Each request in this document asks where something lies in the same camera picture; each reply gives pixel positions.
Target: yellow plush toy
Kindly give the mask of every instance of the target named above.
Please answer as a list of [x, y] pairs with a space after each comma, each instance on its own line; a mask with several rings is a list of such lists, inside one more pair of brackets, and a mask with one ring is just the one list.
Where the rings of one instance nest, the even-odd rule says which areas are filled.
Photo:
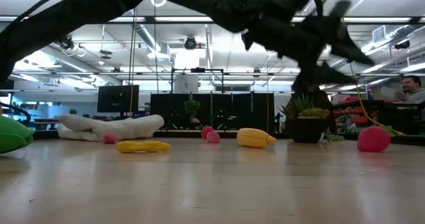
[[123, 154], [134, 152], [165, 152], [170, 149], [170, 145], [160, 141], [124, 141], [117, 144], [117, 151]]
[[236, 136], [240, 146], [249, 148], [265, 148], [269, 144], [274, 144], [276, 139], [263, 130], [255, 128], [241, 128]]

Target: red toy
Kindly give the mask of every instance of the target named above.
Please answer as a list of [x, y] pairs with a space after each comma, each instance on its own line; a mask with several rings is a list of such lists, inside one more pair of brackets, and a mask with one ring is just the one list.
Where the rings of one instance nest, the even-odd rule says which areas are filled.
[[362, 130], [357, 139], [357, 149], [361, 152], [382, 152], [391, 143], [390, 134], [380, 127], [368, 127]]
[[102, 142], [104, 144], [115, 144], [117, 141], [118, 141], [117, 136], [115, 136], [115, 134], [112, 134], [112, 133], [105, 133], [102, 138]]
[[201, 131], [201, 137], [206, 140], [209, 132], [214, 132], [214, 128], [211, 128], [210, 126], [205, 126]]
[[209, 143], [219, 143], [220, 142], [220, 135], [215, 131], [209, 132], [208, 135], [207, 135], [207, 142], [209, 142]]

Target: black pot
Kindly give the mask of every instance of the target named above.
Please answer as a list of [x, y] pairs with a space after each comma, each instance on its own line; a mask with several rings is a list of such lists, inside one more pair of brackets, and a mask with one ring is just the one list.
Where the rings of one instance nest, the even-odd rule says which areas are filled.
[[291, 139], [299, 143], [318, 143], [327, 130], [324, 118], [296, 118], [287, 120], [286, 125]]

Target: computer monitor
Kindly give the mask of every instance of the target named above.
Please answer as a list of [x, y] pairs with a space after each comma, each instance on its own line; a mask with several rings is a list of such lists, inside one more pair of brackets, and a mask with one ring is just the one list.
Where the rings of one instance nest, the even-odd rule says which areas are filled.
[[133, 98], [131, 86], [102, 86], [98, 93], [98, 112], [136, 112], [139, 106], [139, 86], [133, 85]]

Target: table surface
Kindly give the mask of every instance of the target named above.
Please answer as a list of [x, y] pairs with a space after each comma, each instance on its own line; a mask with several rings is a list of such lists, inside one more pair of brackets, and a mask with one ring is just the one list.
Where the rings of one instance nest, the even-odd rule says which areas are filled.
[[1, 155], [1, 223], [425, 223], [421, 147], [162, 141], [168, 152], [49, 140]]

